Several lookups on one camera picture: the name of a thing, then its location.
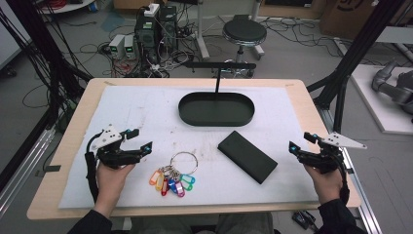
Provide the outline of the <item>round white table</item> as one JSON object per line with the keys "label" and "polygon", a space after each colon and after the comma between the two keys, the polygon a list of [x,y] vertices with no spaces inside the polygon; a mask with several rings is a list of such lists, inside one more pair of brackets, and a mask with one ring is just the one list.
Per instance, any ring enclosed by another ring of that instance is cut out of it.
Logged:
{"label": "round white table", "polygon": [[82,3],[70,4],[69,1],[66,1],[66,4],[64,6],[58,7],[49,6],[46,2],[44,2],[41,6],[41,11],[45,14],[67,13],[88,7],[94,2],[95,0],[82,0]]}

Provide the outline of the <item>white table leg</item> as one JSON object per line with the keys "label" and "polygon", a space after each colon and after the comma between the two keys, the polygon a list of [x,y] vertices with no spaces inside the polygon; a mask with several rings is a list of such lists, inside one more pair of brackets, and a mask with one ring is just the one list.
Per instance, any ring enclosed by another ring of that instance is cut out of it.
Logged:
{"label": "white table leg", "polygon": [[197,30],[195,34],[196,34],[198,49],[200,50],[200,53],[201,53],[201,57],[203,60],[208,60],[209,52],[207,50],[207,45],[203,37],[203,5],[204,5],[204,0],[197,0],[198,26],[197,26]]}

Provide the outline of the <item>black round stool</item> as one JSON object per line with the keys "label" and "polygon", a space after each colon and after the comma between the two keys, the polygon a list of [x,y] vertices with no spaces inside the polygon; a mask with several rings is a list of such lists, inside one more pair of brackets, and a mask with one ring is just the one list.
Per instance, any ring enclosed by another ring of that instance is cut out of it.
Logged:
{"label": "black round stool", "polygon": [[[248,16],[239,15],[224,24],[222,35],[227,41],[239,46],[236,58],[224,62],[247,63],[243,60],[244,48],[261,45],[267,37],[267,30]],[[254,71],[254,68],[221,68],[225,78],[252,78]]]}

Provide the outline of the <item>aluminium rail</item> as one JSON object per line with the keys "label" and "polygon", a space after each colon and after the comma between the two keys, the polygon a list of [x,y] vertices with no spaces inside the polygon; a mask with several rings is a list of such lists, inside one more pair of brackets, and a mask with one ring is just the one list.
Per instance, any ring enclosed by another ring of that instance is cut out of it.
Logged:
{"label": "aluminium rail", "polygon": [[22,153],[22,161],[18,164],[17,170],[0,192],[0,219],[5,215],[27,182],[43,154],[52,143],[55,134],[55,129],[43,131],[35,138],[34,142],[29,144],[28,150]]}
{"label": "aluminium rail", "polygon": [[[325,125],[327,131],[329,133],[333,132],[333,116],[329,110],[322,110],[320,107],[317,107],[317,111],[320,115],[320,118]],[[355,173],[349,175],[349,188],[350,188],[350,180],[353,183],[354,190],[357,192],[357,195],[361,201],[360,206],[357,208],[357,214],[360,221],[363,224],[366,232],[368,234],[382,234],[381,227],[377,221],[377,218],[369,204],[368,198],[364,192],[362,184],[358,178],[358,174],[356,168],[352,162],[351,155],[349,154],[347,148],[343,149],[344,151],[344,162],[347,168],[353,168]]]}

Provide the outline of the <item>person's right hand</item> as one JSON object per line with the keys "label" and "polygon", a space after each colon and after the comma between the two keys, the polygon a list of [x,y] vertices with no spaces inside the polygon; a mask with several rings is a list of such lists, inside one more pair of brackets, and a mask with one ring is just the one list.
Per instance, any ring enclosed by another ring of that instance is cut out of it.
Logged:
{"label": "person's right hand", "polygon": [[321,205],[340,198],[342,177],[338,170],[321,174],[313,167],[305,165],[304,168],[313,180],[314,188],[318,194]]}

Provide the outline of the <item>cardboard box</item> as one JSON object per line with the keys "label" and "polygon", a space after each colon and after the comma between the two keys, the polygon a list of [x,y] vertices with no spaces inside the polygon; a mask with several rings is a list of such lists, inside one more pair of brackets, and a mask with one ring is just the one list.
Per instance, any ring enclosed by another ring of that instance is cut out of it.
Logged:
{"label": "cardboard box", "polygon": [[[369,18],[381,0],[326,0],[326,7],[319,20],[323,35],[355,39],[364,30]],[[413,20],[413,0],[402,0],[402,5],[388,25],[395,25],[401,18],[404,25]]]}

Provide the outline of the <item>white power strip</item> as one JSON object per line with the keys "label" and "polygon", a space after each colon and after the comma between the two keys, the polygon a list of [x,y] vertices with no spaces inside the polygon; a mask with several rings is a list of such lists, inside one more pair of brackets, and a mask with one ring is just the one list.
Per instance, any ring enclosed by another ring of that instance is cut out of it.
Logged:
{"label": "white power strip", "polygon": [[159,12],[159,9],[160,9],[159,4],[151,3],[148,6],[148,9],[144,11],[144,16],[153,18],[157,15],[157,13]]}

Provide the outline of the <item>person's left hand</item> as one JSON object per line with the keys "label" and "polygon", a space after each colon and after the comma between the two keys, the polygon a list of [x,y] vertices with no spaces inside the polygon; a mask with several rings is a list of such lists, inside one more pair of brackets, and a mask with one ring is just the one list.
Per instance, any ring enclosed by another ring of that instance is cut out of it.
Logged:
{"label": "person's left hand", "polygon": [[120,169],[112,169],[100,163],[97,167],[98,196],[96,208],[113,210],[121,196],[128,174],[134,165],[127,165]]}

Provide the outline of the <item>black power bank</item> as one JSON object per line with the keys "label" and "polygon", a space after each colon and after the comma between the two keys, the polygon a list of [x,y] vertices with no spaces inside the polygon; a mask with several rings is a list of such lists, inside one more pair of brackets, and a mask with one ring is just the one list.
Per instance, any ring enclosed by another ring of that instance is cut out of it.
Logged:
{"label": "black power bank", "polygon": [[259,184],[262,184],[278,165],[237,131],[226,136],[217,148]]}

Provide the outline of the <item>black oval tray with hanger bar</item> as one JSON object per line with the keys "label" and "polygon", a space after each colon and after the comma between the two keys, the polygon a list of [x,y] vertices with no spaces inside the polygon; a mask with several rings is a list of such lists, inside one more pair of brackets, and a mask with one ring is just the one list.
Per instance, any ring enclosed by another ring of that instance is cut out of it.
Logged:
{"label": "black oval tray with hanger bar", "polygon": [[217,68],[213,92],[194,92],[184,96],[178,104],[179,117],[196,127],[240,127],[248,124],[255,113],[253,101],[239,93],[219,91],[222,69],[254,69],[255,63],[244,62],[194,62],[187,61],[189,68]]}

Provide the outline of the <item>black computer tower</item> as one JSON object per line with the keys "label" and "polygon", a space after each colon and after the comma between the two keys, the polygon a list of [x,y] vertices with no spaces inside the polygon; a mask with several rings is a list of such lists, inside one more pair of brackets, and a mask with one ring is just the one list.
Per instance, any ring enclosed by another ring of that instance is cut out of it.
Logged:
{"label": "black computer tower", "polygon": [[170,50],[177,48],[176,20],[177,11],[175,6],[163,6],[160,9],[159,20],[162,28],[164,46]]}
{"label": "black computer tower", "polygon": [[134,28],[141,60],[147,64],[158,64],[160,30],[155,18],[139,15]]}

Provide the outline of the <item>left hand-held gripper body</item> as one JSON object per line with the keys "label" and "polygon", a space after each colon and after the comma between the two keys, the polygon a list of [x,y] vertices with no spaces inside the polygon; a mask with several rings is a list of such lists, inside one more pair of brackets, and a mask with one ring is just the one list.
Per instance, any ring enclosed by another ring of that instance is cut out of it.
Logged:
{"label": "left hand-held gripper body", "polygon": [[89,140],[86,151],[92,154],[93,160],[99,160],[112,169],[139,163],[141,159],[133,159],[131,156],[133,150],[121,148],[123,142],[121,132],[109,124]]}

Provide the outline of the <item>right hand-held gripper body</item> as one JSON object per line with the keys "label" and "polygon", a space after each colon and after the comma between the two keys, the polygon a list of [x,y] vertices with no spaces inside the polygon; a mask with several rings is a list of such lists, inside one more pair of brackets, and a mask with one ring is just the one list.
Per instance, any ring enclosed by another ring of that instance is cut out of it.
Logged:
{"label": "right hand-held gripper body", "polygon": [[340,168],[342,171],[346,169],[344,166],[344,157],[341,151],[342,147],[351,147],[366,149],[365,144],[359,143],[346,136],[338,133],[331,133],[328,136],[321,137],[322,141],[319,146],[319,153],[302,150],[302,155],[297,157],[297,160],[307,166],[319,169],[321,174],[333,172]]}

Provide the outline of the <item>black device on floor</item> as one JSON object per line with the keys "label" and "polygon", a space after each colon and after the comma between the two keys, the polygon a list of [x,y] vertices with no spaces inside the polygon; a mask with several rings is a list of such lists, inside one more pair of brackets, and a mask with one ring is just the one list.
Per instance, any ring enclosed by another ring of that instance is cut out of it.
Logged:
{"label": "black device on floor", "polygon": [[312,229],[317,231],[316,218],[307,211],[296,211],[292,215],[292,219],[299,224],[303,229]]}

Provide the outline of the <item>white table mat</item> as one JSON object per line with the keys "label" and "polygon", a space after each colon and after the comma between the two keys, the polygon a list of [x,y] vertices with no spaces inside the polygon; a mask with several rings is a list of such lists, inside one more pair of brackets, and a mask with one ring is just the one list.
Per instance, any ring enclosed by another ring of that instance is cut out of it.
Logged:
{"label": "white table mat", "polygon": [[[230,127],[193,127],[178,114],[178,103],[190,87],[110,86],[105,88],[72,164],[59,205],[63,209],[89,208],[94,201],[86,180],[85,153],[91,137],[108,126],[117,131],[137,129],[139,135],[122,143],[124,150],[151,142],[153,151],[128,176],[118,202],[121,207],[176,207],[239,204],[311,203],[317,200],[313,183],[303,166],[288,151],[290,142],[301,148],[303,138],[295,111],[284,88],[238,87],[255,106],[252,120],[237,129],[243,137],[277,161],[261,183],[218,149],[233,130]],[[192,190],[178,197],[162,195],[150,185],[159,168],[174,164],[191,174]]]}

